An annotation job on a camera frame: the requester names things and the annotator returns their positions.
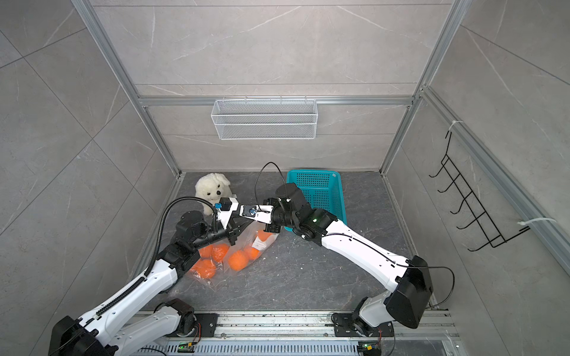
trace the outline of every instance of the white wire basket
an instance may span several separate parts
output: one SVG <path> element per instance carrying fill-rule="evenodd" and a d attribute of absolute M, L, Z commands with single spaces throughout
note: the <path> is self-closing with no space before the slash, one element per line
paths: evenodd
<path fill-rule="evenodd" d="M 317 130 L 317 103 L 311 99 L 223 99 L 212 109 L 222 140 L 309 139 Z"/>

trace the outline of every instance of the teal plastic basket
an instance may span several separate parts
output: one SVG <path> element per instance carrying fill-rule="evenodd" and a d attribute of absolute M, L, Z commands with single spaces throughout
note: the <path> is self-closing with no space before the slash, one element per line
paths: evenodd
<path fill-rule="evenodd" d="M 295 183 L 313 208 L 325 209 L 347 223 L 343 184 L 339 172 L 332 170 L 295 169 L 287 173 L 287 183 Z"/>

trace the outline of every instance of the black wire rack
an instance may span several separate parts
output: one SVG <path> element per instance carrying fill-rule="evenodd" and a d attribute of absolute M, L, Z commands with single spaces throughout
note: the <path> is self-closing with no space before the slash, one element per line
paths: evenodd
<path fill-rule="evenodd" d="M 514 239 L 515 237 L 519 236 L 520 234 L 523 234 L 525 232 L 527 232 L 528 230 L 530 230 L 530 227 L 525 226 L 522 229 L 519 230 L 518 234 L 510 237 L 510 238 L 505 238 L 503 236 L 503 234 L 501 233 L 501 231 L 499 230 L 499 228 L 497 227 L 497 225 L 495 224 L 495 222 L 493 221 L 491 215 L 489 215 L 489 213 L 487 212 L 487 210 L 485 209 L 485 206 L 483 206 L 483 204 L 481 203 L 481 201 L 479 200 L 479 198 L 477 197 L 477 195 L 475 194 L 475 192 L 473 191 L 473 189 L 471 188 L 471 186 L 469 185 L 469 183 L 467 182 L 467 180 L 465 180 L 465 177 L 463 176 L 463 174 L 461 174 L 461 172 L 459 171 L 459 169 L 457 168 L 457 166 L 455 165 L 455 163 L 451 160 L 451 158 L 449 157 L 449 155 L 447 154 L 447 152 L 449 151 L 449 143 L 451 142 L 451 131 L 447 131 L 447 134 L 445 135 L 445 138 L 447 138 L 447 148 L 445 150 L 445 155 L 443 156 L 443 158 L 441 159 L 441 168 L 439 169 L 439 171 L 435 174 L 435 175 L 430 175 L 431 178 L 435 178 L 437 177 L 442 171 L 445 171 L 445 173 L 447 173 L 447 175 L 449 176 L 449 178 L 451 179 L 451 183 L 447 186 L 447 188 L 445 188 L 444 190 L 437 190 L 440 193 L 445 193 L 448 191 L 449 188 L 451 188 L 452 186 L 455 186 L 455 188 L 457 188 L 457 191 L 459 192 L 459 194 L 461 194 L 461 197 L 463 199 L 461 199 L 461 204 L 459 205 L 459 209 L 457 209 L 457 211 L 449 211 L 452 214 L 458 214 L 461 211 L 461 208 L 463 207 L 463 204 L 465 204 L 469 210 L 471 211 L 471 214 L 473 216 L 473 220 L 463 226 L 463 227 L 459 227 L 456 226 L 457 229 L 459 230 L 464 230 L 467 227 L 471 226 L 471 224 L 473 223 L 477 223 L 477 225 L 479 225 L 479 228 L 481 229 L 481 231 L 483 231 L 483 234 L 485 235 L 485 238 L 487 239 L 487 242 L 483 245 L 481 245 L 480 247 L 476 248 L 476 249 L 471 249 L 468 248 L 469 251 L 471 252 L 475 252 L 475 251 L 479 251 L 480 249 L 482 249 L 483 247 L 485 247 L 486 245 L 490 245 L 491 247 L 495 248 L 498 247 L 506 242 L 509 242 L 510 240 Z M 455 168 L 455 170 L 458 172 L 458 174 L 453 177 L 453 175 L 451 173 L 449 173 L 449 170 L 447 169 L 446 165 L 451 165 L 453 166 L 453 168 Z M 463 193 L 463 191 L 461 191 L 461 189 L 459 188 L 459 186 L 457 185 L 457 182 L 461 182 L 461 180 L 463 180 L 463 182 L 465 183 L 465 185 L 467 186 L 467 193 Z M 469 204 L 469 202 L 467 201 L 467 198 L 469 196 L 473 196 L 475 198 L 475 201 L 477 202 L 477 204 L 480 205 L 481 210 L 483 211 L 480 214 L 475 214 L 474 212 L 474 207 L 476 206 L 471 206 Z M 483 225 L 481 224 L 481 221 L 479 221 L 480 219 L 487 217 L 492 225 L 495 227 L 498 235 L 495 236 L 494 238 L 490 238 L 489 234 L 487 234 L 487 231 L 485 231 L 485 229 L 483 228 Z"/>

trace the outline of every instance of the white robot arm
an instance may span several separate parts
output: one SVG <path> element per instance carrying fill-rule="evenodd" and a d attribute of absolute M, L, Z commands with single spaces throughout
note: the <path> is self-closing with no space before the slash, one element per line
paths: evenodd
<path fill-rule="evenodd" d="M 185 213 L 176 226 L 172 242 L 160 253 L 164 221 L 174 200 L 163 213 L 157 246 L 149 268 L 97 308 L 73 320 L 65 317 L 52 331 L 49 356 L 54 355 L 130 355 L 140 347 L 166 334 L 190 334 L 195 328 L 193 308 L 175 299 L 152 315 L 124 327 L 155 295 L 171 288 L 186 273 L 200 254 L 198 249 L 222 239 L 235 243 L 237 236 L 254 220 L 266 223 L 266 231 L 279 232 L 283 226 L 305 240 L 331 249 L 356 263 L 374 276 L 386 292 L 365 298 L 353 320 L 362 335 L 381 323 L 397 320 L 416 328 L 433 292 L 425 261 L 415 256 L 408 260 L 391 253 L 355 233 L 323 209 L 313 209 L 294 183 L 281 186 L 277 198 L 264 205 L 242 205 L 235 198 L 222 198 L 213 208 L 209 226 L 198 211 Z"/>

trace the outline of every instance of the white label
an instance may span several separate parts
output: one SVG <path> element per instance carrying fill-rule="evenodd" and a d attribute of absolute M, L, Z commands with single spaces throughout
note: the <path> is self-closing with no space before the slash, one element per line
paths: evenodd
<path fill-rule="evenodd" d="M 253 241 L 253 244 L 251 244 L 251 246 L 258 249 L 259 251 L 263 251 L 268 247 L 266 241 L 261 241 L 259 238 L 255 238 L 255 241 Z"/>

